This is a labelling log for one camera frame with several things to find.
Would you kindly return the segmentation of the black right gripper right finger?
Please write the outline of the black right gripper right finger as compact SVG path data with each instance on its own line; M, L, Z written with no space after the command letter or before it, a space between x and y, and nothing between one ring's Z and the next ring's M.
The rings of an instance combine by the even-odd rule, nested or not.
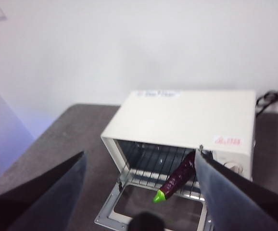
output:
M216 230L278 231L278 194L215 161L202 146L195 169Z

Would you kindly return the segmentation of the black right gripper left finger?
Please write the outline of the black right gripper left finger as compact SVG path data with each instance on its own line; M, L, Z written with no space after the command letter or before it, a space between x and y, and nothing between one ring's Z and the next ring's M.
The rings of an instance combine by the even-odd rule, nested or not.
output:
M86 173L84 151L0 194L0 231L65 231Z

